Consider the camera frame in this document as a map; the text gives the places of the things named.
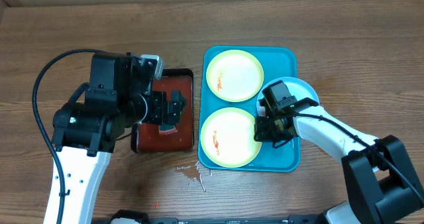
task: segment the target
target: plate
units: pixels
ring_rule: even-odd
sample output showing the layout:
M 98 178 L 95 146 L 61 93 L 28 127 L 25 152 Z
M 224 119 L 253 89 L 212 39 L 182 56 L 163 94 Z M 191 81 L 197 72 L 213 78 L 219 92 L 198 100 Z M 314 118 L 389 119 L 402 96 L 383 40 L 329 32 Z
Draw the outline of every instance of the plate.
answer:
M 294 95 L 298 101 L 306 97 L 309 97 L 312 100 L 319 103 L 317 92 L 307 82 L 299 78 L 291 78 L 291 77 L 276 78 L 268 82 L 266 85 L 264 85 L 264 87 L 260 90 L 258 94 L 258 99 L 256 100 L 256 110 L 260 116 L 265 116 L 265 107 L 261 107 L 259 105 L 259 100 L 264 98 L 264 94 L 262 93 L 262 90 L 278 81 L 283 81 L 284 84 L 289 89 L 290 94 Z
M 253 139 L 254 117 L 239 108 L 212 113 L 204 122 L 200 142 L 206 156 L 225 168 L 238 168 L 258 155 L 261 142 Z
M 240 102 L 252 98 L 264 83 L 264 70 L 258 59 L 242 50 L 227 50 L 209 63 L 206 71 L 209 89 L 219 98 Z

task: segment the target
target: wooden floor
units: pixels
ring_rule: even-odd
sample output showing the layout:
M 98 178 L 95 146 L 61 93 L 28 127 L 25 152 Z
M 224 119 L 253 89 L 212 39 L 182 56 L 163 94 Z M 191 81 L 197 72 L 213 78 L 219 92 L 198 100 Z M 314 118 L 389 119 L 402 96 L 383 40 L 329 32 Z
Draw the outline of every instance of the wooden floor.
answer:
M 74 48 L 159 54 L 195 74 L 195 137 L 203 55 L 216 44 L 284 46 L 322 105 L 354 128 L 406 145 L 424 182 L 424 0 L 283 0 L 6 9 L 0 24 L 0 223 L 42 223 L 52 159 L 31 108 L 36 76 Z M 90 54 L 43 78 L 38 106 L 52 118 L 89 79 Z M 151 217 L 281 217 L 319 213 L 346 199 L 341 167 L 310 142 L 289 174 L 195 168 L 190 153 L 137 155 L 119 141 L 95 217 L 118 209 Z M 177 167 L 190 169 L 176 170 Z M 403 223 L 421 223 L 424 211 Z

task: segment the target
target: blue tray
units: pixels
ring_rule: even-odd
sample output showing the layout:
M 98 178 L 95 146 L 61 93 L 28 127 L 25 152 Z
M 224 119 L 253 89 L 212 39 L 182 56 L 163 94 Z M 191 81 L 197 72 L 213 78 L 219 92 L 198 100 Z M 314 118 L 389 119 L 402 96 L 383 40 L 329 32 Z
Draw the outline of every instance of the blue tray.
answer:
M 247 101 L 231 103 L 218 98 L 207 86 L 206 69 L 212 58 L 221 52 L 231 49 L 244 50 L 255 56 L 264 69 L 264 83 L 280 77 L 297 77 L 296 57 L 294 53 L 287 48 L 278 47 L 259 47 L 259 46 L 214 46 L 210 48 L 203 62 L 203 78 L 201 86 L 201 103 L 199 118 L 199 137 L 201 127 L 206 118 L 213 112 L 225 107 L 237 107 L 256 117 L 256 98 L 258 94 Z M 258 156 L 249 164 L 240 168 L 224 168 L 212 162 L 201 147 L 197 149 L 200 162 L 212 169 L 224 170 L 244 170 L 244 171 L 267 171 L 267 172 L 291 172 L 297 168 L 300 163 L 300 138 L 294 138 L 290 143 L 281 148 L 272 148 L 272 143 L 262 143 L 262 148 Z

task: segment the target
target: cream plate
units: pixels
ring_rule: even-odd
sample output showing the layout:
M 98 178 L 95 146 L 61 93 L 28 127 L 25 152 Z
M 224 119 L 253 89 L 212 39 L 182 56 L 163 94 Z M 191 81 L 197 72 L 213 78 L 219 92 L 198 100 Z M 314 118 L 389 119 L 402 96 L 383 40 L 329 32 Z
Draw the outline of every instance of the cream plate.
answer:
M 238 168 L 258 155 L 261 142 L 253 139 L 254 117 L 239 108 L 223 108 L 204 122 L 200 141 L 206 156 L 225 168 Z
M 264 82 L 264 70 L 258 59 L 242 50 L 224 51 L 212 59 L 206 70 L 209 89 L 225 101 L 252 98 Z

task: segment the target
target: red stain on plate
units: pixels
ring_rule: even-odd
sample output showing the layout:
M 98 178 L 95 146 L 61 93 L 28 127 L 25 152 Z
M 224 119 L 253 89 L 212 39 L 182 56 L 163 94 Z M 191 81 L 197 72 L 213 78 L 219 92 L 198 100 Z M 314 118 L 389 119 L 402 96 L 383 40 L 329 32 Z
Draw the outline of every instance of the red stain on plate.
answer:
M 223 73 L 221 72 L 221 74 L 219 74 L 219 77 L 218 77 L 218 86 L 217 86 L 218 91 L 223 88 L 223 84 L 221 83 L 222 79 L 223 79 Z
M 215 148 L 217 148 L 217 155 L 219 155 L 219 143 L 218 143 L 218 138 L 217 138 L 217 132 L 213 131 L 213 145 L 215 145 Z

